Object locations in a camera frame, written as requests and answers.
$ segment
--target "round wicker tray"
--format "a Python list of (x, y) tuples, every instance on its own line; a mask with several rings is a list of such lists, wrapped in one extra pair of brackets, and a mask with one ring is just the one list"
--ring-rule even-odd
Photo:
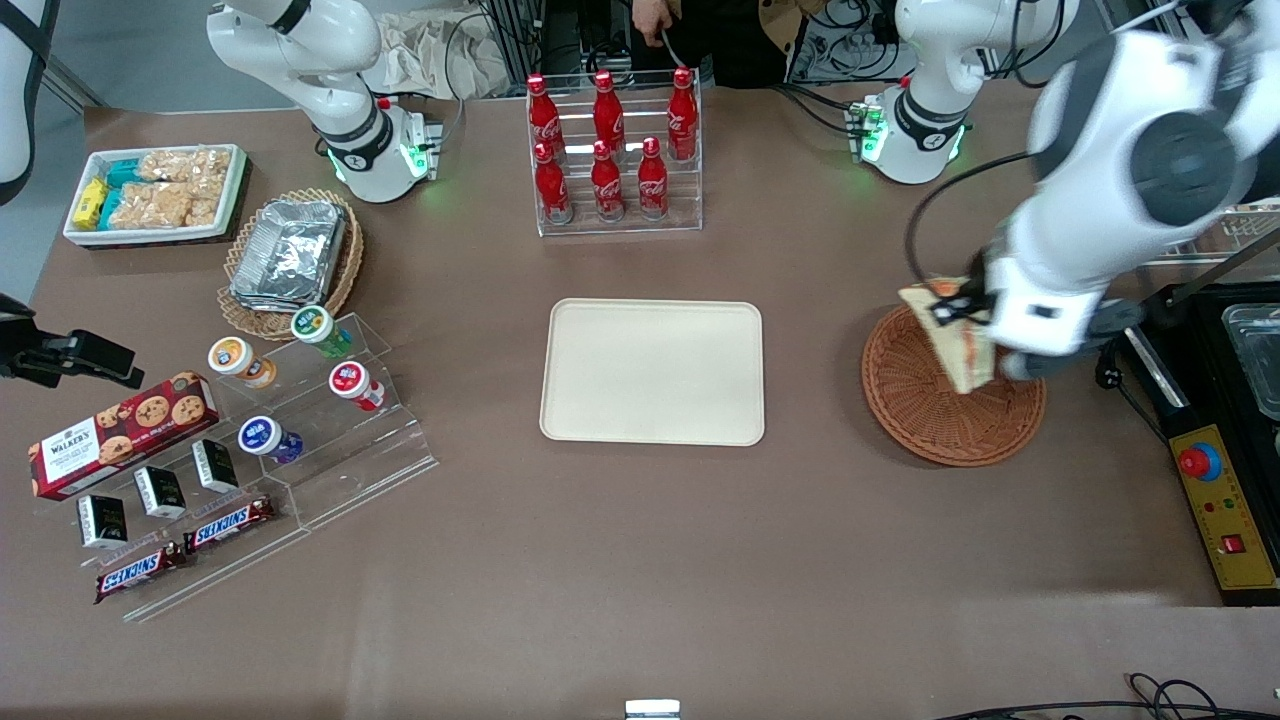
[[(338, 316), (338, 311), (342, 310), (343, 304), (347, 302), (347, 297), (351, 295), (352, 286), (356, 284), (356, 275), (360, 273), (360, 260), (365, 254), (365, 236), (360, 229), (356, 213), (346, 200), (328, 190), (294, 190), (280, 195), (275, 200), (296, 200), (302, 202), (324, 200), (340, 205), (347, 210), (347, 231), (342, 240), (342, 256), (338, 259), (338, 266), (333, 273), (333, 282), (329, 284), (329, 299), (324, 304), (325, 310)], [(253, 217), (244, 223), (244, 227), (236, 236), (236, 242), (232, 243), (230, 251), (227, 252), (227, 261), (223, 263), (223, 269), (227, 270), (228, 281), (236, 274), (236, 268), (239, 266), (241, 258), (244, 256), (244, 245), (248, 242), (250, 234), (253, 233), (253, 225), (257, 224), (257, 218), (261, 213), (262, 209), (259, 208), (257, 213), (253, 213)], [(227, 318), (227, 322), (242, 333), (275, 342), (293, 340), (293, 332), (289, 329), (289, 323), (293, 319), (292, 313), (265, 313), (242, 307), (232, 297), (230, 286), (218, 291), (218, 305), (223, 310), (223, 318)]]
[(893, 439), (920, 457), (957, 468), (1009, 459), (1044, 419), (1043, 380), (997, 377), (969, 395), (956, 393), (906, 306), (881, 318), (867, 340), (863, 392)]

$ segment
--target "person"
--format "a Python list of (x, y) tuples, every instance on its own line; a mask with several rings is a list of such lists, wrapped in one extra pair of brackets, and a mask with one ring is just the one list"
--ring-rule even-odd
[(673, 69), (667, 31), (680, 60), (698, 67), (710, 55), (716, 85), (767, 87), (786, 79), (804, 15), (827, 0), (632, 0), (631, 67)]

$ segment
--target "table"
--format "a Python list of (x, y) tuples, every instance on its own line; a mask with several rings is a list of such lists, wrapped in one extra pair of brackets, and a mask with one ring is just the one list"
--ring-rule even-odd
[[(1019, 149), (1033, 100), (988, 83), (948, 172)], [(1275, 711), (1280, 611), (1216, 606), (1167, 452), (1092, 366), (1050, 380), (1038, 437), (995, 468), (918, 460), (868, 414), (859, 355), (910, 279), (901, 231), (923, 188), (854, 167), (781, 97), (714, 90), (703, 232), (550, 245), (522, 114), (468, 105), (439, 182), (356, 205), (370, 240), (349, 309), (396, 347), (442, 465), (177, 610), (125, 625), (92, 607), (74, 530), (31, 514), (27, 445), (124, 391), (0, 384), (6, 716), (594, 720), (676, 697), (691, 720), (923, 719), (1124, 697), (1133, 670)], [(239, 143), (250, 208), (338, 190), (297, 111), (87, 122), (91, 150)], [(960, 269), (1028, 173), (940, 200), (927, 266)], [(224, 334), (224, 252), (59, 241), (33, 305), (165, 378)], [(764, 439), (545, 439), (548, 314), (571, 296), (755, 304)]]

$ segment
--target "cookie image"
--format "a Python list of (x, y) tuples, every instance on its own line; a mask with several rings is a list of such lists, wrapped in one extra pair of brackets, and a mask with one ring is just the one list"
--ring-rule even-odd
[(148, 397), (138, 405), (138, 409), (133, 413), (133, 418), (143, 428), (154, 428), (164, 421), (169, 416), (169, 401), (160, 397)]
[(189, 425), (205, 414), (205, 401), (188, 395), (173, 405), (173, 421), (179, 425)]
[(119, 411), (120, 406), (113, 405), (111, 407), (108, 407), (106, 410), (102, 410), (101, 413), (95, 415), (95, 418), (97, 419), (97, 427), (102, 429), (114, 428), (115, 424), (119, 421), (119, 415), (118, 415)]
[(106, 438), (97, 451), (97, 461), (102, 465), (115, 465), (133, 455), (133, 441), (124, 436)]
[(193, 382), (196, 382), (198, 379), (200, 379), (200, 375), (197, 375), (196, 373), (184, 372), (184, 373), (178, 373), (177, 375), (169, 378), (169, 382), (173, 384), (173, 391), (174, 392), (182, 392), (182, 391), (187, 389), (187, 387), (191, 383), (193, 383)]

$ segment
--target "coca-cola bottle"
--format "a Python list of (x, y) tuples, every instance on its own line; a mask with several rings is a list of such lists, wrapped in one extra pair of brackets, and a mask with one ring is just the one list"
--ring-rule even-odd
[(687, 163), (698, 154), (698, 100), (694, 97), (694, 73), (676, 68), (676, 91), (667, 105), (667, 152), (677, 163)]
[(640, 214), (646, 220), (667, 217), (667, 165), (662, 163), (662, 147), (657, 137), (644, 138), (644, 159), (640, 160)]
[(545, 142), (557, 163), (564, 161), (564, 133), (559, 127), (559, 110), (547, 96), (547, 79), (534, 73), (529, 76), (529, 124), (534, 129), (534, 142)]
[(591, 115), (595, 119), (595, 137), (609, 149), (613, 161), (621, 163), (627, 143), (622, 131), (622, 102), (613, 92), (613, 74), (609, 70), (595, 73), (595, 106)]
[(545, 142), (534, 145), (534, 158), (538, 160), (534, 183), (538, 186), (538, 197), (543, 201), (543, 218), (556, 225), (567, 224), (573, 219), (573, 205), (568, 201), (564, 172), (556, 164), (552, 146)]
[(596, 140), (595, 164), (591, 165), (591, 184), (595, 186), (595, 211), (605, 223), (622, 219), (622, 173), (618, 172), (613, 154), (603, 140)]

